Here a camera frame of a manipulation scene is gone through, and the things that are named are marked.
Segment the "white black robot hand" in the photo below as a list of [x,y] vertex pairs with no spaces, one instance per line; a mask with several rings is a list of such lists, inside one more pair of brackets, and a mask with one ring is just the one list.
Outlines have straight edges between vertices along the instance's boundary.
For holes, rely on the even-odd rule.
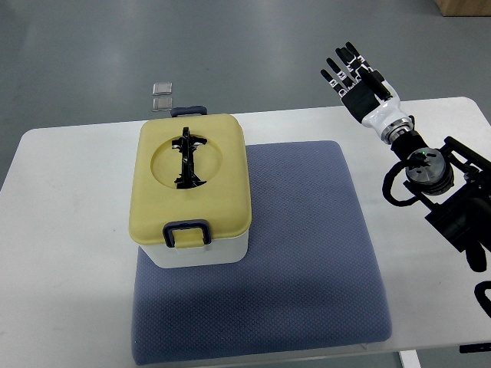
[[321,75],[352,117],[373,129],[386,144],[411,131],[414,119],[400,108],[397,92],[357,48],[348,42],[335,52],[344,66],[340,67],[329,57],[326,62],[331,70],[323,69]]

